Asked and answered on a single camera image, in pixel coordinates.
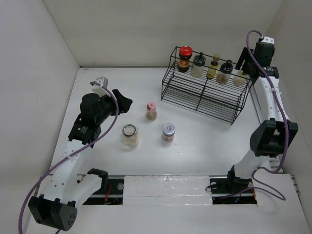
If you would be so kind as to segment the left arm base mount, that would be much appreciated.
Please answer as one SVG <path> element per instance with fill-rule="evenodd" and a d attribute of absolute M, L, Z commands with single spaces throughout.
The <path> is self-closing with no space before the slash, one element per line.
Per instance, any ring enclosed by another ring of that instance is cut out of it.
<path fill-rule="evenodd" d="M 107 188 L 94 192 L 84 205 L 122 205 L 123 191 L 124 177 L 109 178 Z"/>

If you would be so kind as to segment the black pump cap spice jar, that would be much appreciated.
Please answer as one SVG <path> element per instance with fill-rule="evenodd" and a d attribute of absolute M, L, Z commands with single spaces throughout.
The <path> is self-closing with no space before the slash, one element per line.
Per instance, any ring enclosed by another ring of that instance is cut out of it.
<path fill-rule="evenodd" d="M 216 76 L 216 81 L 219 84 L 226 84 L 230 78 L 230 75 L 233 71 L 233 64 L 230 59 L 228 59 L 226 62 L 224 62 L 220 69 L 219 72 Z"/>

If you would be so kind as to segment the yellow oil bottle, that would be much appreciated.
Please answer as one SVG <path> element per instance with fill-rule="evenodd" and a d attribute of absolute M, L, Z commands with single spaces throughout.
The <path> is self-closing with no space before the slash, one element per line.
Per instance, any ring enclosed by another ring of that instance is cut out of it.
<path fill-rule="evenodd" d="M 207 79 L 213 79 L 215 77 L 219 59 L 220 55 L 215 53 L 206 73 Z"/>

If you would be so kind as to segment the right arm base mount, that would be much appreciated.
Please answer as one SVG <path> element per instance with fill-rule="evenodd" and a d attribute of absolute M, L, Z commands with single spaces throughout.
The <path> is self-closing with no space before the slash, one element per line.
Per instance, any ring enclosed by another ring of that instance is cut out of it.
<path fill-rule="evenodd" d="M 257 204 L 254 190 L 247 190 L 252 186 L 250 179 L 231 181 L 224 176 L 217 176 L 210 178 L 210 185 L 205 190 L 211 192 L 213 205 Z"/>

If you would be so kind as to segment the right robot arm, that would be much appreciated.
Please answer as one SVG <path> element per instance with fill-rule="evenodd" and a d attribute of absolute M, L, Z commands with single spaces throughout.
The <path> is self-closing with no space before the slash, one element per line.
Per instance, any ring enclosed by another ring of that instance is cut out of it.
<path fill-rule="evenodd" d="M 119 120 L 116 157 L 122 172 L 162 175 L 223 172 L 219 193 L 243 190 L 271 157 L 285 156 L 298 131 L 284 111 L 279 76 L 270 65 L 273 41 L 245 47 L 237 63 L 176 47 L 162 80 L 159 116 L 143 104 L 155 93 L 148 77 L 121 82 L 136 96 L 130 114 Z"/>

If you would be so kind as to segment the red cap sauce bottle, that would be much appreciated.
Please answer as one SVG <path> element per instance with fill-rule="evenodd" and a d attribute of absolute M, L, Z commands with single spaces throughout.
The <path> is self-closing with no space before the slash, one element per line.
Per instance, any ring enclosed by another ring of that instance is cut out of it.
<path fill-rule="evenodd" d="M 189 60 L 193 55 L 193 50 L 190 46 L 182 46 L 179 49 L 178 71 L 186 73 L 189 70 Z"/>

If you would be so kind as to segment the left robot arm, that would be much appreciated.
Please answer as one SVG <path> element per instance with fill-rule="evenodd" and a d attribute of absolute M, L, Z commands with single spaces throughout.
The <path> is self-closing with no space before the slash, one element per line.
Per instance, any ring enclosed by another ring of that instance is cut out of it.
<path fill-rule="evenodd" d="M 133 103 L 117 89 L 113 94 L 112 97 L 89 93 L 82 97 L 80 114 L 68 136 L 64 162 L 55 166 L 53 177 L 42 193 L 29 200 L 28 207 L 38 224 L 68 231 L 77 218 L 78 208 L 94 192 L 107 191 L 106 171 L 92 168 L 82 181 L 78 181 L 77 175 L 95 142 L 104 136 L 101 124 L 110 116 L 128 112 Z"/>

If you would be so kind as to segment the yellow cap spice bottle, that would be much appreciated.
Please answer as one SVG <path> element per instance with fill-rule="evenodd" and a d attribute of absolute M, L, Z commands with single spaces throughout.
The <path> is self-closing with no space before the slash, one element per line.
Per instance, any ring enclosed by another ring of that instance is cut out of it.
<path fill-rule="evenodd" d="M 233 84 L 237 87 L 241 87 L 245 84 L 248 78 L 248 74 L 244 73 L 242 70 L 238 70 L 233 78 Z"/>

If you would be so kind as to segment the black cap seasoning jar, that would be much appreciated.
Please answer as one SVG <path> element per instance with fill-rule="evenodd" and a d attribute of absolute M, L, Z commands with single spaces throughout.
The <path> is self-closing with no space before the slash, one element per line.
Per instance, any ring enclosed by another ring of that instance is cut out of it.
<path fill-rule="evenodd" d="M 200 52 L 196 55 L 193 59 L 193 64 L 191 68 L 191 76 L 194 78 L 199 78 L 202 75 L 203 68 L 205 65 L 206 58 L 204 57 L 203 53 Z"/>

